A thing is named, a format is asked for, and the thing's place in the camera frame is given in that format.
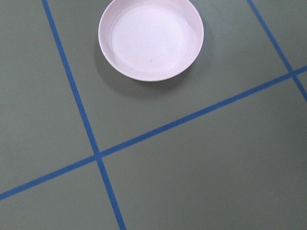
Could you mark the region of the pink plate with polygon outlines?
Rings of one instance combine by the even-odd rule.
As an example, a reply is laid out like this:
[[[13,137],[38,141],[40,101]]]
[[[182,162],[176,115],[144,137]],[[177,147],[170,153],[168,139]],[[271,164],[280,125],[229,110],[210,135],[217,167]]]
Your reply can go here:
[[[196,60],[204,27],[188,0],[114,0],[99,21],[98,41],[119,73],[138,81],[164,81]]]

